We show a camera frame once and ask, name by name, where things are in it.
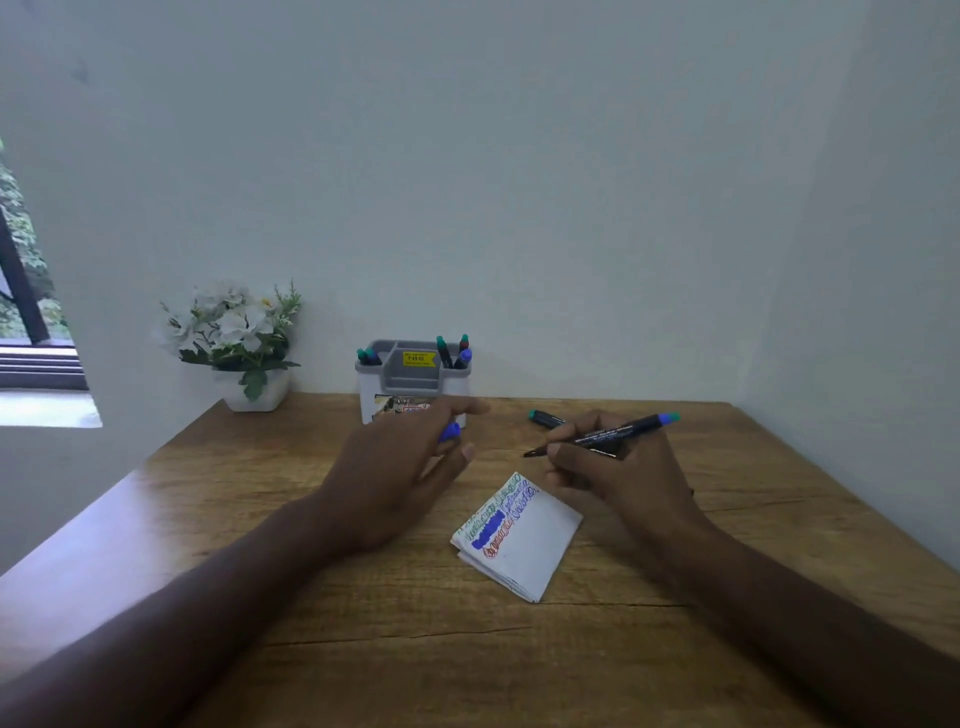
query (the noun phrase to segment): desk surface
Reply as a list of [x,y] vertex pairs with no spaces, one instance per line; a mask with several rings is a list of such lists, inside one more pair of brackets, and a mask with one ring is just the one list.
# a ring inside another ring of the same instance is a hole
[[[641,575],[616,520],[585,514],[543,602],[456,558],[453,531],[560,416],[629,401],[493,400],[467,429],[478,455],[398,542],[324,571],[201,702],[188,726],[734,725],[831,718]],[[677,402],[668,432],[696,498],[742,541],[960,655],[960,575],[722,403]],[[79,638],[318,484],[359,406],[291,396],[270,415],[222,404],[0,578],[0,679]]]

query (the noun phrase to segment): window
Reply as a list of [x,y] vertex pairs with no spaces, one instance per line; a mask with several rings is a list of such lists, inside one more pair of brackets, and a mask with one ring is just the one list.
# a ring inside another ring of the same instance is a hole
[[0,141],[0,389],[86,389],[73,337]]

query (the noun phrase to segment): pen holder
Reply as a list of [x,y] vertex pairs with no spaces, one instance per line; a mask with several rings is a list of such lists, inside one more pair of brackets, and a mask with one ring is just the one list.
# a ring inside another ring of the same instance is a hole
[[[377,339],[370,348],[379,365],[354,364],[360,386],[360,416],[364,425],[382,414],[426,409],[440,395],[468,395],[470,361],[464,369],[447,369],[436,342]],[[458,348],[447,346],[456,360]],[[456,422],[467,426],[467,415]]]

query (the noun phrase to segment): flower pot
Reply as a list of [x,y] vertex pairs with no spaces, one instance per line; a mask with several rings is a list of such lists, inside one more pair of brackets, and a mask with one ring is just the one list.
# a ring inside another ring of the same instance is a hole
[[286,369],[272,369],[267,372],[267,386],[259,397],[250,401],[240,384],[243,372],[220,372],[216,369],[212,371],[217,391],[224,398],[227,407],[234,412],[273,412],[290,389],[290,372]]

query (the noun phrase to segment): white paper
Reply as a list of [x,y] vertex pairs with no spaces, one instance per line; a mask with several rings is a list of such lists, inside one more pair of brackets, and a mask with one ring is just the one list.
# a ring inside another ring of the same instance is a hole
[[450,542],[464,562],[517,596],[538,602],[582,519],[514,473]]

